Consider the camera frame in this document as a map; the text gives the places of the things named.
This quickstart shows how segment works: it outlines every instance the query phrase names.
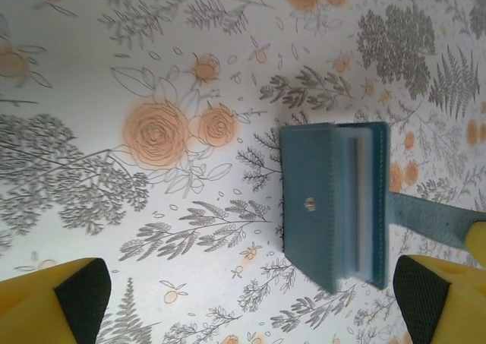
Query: floral wallpaper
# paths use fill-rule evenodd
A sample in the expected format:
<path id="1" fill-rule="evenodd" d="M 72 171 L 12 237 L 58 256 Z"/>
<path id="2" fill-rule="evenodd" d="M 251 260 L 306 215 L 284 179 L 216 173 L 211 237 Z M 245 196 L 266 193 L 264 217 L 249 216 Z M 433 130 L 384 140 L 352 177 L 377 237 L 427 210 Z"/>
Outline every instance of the floral wallpaper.
<path id="1" fill-rule="evenodd" d="M 391 286 L 329 295 L 285 259 L 279 127 L 386 121 L 391 191 L 486 211 L 485 19 L 486 0 L 0 0 L 0 279 L 102 257 L 99 344 L 411 343 Z M 478 265 L 391 226 L 391 272 L 401 254 Z"/>

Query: wallpaper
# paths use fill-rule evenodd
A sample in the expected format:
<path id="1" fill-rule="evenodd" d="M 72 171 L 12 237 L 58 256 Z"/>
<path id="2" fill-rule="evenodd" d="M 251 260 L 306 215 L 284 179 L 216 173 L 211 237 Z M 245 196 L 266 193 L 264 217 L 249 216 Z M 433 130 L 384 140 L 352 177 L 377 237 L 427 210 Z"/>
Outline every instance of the wallpaper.
<path id="1" fill-rule="evenodd" d="M 486 211 L 485 19 L 486 0 L 0 0 L 0 279 L 102 257 L 98 344 L 411 343 L 391 286 L 329 295 L 285 259 L 279 127 L 386 121 L 391 191 Z M 390 272 L 401 254 L 478 265 L 391 226 Z"/>

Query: teal handle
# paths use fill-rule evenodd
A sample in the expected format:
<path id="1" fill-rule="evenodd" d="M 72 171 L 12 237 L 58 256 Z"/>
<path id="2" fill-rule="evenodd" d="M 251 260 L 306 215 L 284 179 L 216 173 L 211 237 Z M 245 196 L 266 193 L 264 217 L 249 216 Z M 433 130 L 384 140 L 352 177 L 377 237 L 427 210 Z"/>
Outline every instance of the teal handle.
<path id="1" fill-rule="evenodd" d="M 427 238 L 465 249 L 465 236 L 477 221 L 486 221 L 486 213 L 460 209 L 438 202 L 390 192 L 387 203 L 392 224 L 404 226 Z"/>

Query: metal screw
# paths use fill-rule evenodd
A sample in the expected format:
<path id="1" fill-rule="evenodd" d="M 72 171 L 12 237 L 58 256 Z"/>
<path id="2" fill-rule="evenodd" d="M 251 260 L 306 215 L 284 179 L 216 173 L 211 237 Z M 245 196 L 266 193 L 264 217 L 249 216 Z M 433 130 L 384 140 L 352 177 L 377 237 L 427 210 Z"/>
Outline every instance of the metal screw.
<path id="1" fill-rule="evenodd" d="M 308 197 L 307 200 L 305 200 L 305 207 L 309 211 L 315 211 L 316 210 L 316 200 L 312 197 Z"/>

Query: yellow object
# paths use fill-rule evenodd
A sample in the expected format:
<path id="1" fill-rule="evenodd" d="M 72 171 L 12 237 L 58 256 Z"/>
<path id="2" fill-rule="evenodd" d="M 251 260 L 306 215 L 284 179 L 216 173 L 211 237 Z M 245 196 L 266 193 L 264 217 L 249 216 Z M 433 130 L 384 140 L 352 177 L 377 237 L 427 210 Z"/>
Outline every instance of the yellow object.
<path id="1" fill-rule="evenodd" d="M 465 247 L 478 260 L 483 267 L 486 267 L 486 222 L 475 223 L 465 237 Z"/>
<path id="2" fill-rule="evenodd" d="M 0 282 L 0 343 L 80 344 L 86 338 L 94 342 L 101 319 L 96 333 L 77 333 L 96 326 L 80 323 L 85 319 L 82 315 L 93 314 L 97 319 L 106 309 L 111 283 L 104 270 L 102 260 L 86 258 Z M 100 280 L 87 282 L 95 275 Z M 91 305 L 92 313 L 85 310 L 86 305 Z M 76 312 L 74 306 L 83 312 Z"/>
<path id="3" fill-rule="evenodd" d="M 450 283 L 431 344 L 485 343 L 486 270 L 421 255 L 410 258 Z"/>

